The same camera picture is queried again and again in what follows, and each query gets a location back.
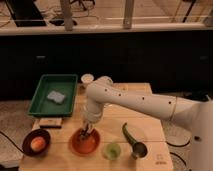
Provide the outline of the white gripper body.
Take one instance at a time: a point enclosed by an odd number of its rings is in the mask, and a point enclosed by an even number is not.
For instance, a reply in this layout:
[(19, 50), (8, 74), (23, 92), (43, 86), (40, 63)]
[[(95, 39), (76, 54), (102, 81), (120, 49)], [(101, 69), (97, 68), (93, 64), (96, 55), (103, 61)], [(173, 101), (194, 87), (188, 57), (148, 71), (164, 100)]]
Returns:
[(102, 109), (100, 107), (88, 107), (83, 108), (84, 120), (90, 124), (96, 124), (102, 118)]

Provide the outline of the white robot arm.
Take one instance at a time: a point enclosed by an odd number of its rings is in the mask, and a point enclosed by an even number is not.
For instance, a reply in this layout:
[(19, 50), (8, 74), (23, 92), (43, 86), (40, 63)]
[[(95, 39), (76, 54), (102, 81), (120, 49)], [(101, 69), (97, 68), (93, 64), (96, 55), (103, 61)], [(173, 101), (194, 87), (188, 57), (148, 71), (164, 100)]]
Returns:
[(151, 117), (170, 121), (191, 132), (190, 171), (213, 171), (213, 100), (202, 102), (181, 97), (143, 94), (117, 89), (112, 79), (102, 76), (86, 87), (83, 133), (103, 116), (106, 103), (116, 104)]

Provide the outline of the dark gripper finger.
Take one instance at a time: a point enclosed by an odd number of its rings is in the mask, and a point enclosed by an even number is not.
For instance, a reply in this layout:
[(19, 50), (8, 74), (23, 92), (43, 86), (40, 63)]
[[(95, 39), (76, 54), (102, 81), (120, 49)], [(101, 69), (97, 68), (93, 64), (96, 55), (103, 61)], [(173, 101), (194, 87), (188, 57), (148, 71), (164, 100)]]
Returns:
[(83, 126), (80, 129), (80, 133), (79, 133), (80, 138), (84, 138), (86, 136), (86, 126)]
[(85, 129), (85, 136), (86, 137), (89, 136), (91, 131), (92, 131), (92, 125), (91, 124), (87, 124), (86, 125), (86, 129)]

